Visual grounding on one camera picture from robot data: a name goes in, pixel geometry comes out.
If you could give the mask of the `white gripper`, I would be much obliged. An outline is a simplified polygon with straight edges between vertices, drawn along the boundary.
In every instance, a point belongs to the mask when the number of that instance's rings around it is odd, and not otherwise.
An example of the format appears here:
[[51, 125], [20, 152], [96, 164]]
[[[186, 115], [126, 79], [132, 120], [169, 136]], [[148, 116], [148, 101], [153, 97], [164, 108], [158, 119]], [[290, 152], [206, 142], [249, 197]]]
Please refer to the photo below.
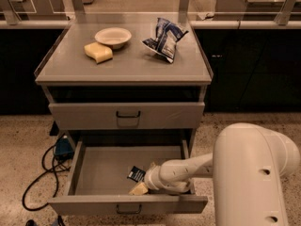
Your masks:
[[165, 189], [172, 191], [172, 179], [175, 176], [175, 170], [171, 166], [158, 166], [155, 162], [150, 163], [150, 168], [147, 170], [144, 182], [137, 183], [130, 191], [130, 195], [140, 196], [147, 194], [149, 189], [159, 190]]

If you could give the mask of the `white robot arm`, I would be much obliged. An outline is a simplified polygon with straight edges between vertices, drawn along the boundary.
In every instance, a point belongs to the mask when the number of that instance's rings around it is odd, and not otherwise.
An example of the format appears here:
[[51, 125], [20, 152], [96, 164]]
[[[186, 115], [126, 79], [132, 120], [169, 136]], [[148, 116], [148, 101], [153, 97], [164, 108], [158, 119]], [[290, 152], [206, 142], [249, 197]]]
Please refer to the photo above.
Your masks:
[[193, 178], [212, 177], [216, 226], [289, 226], [280, 178], [299, 164], [300, 152], [289, 137], [234, 123], [218, 135], [212, 153], [152, 163], [130, 193], [184, 193]]

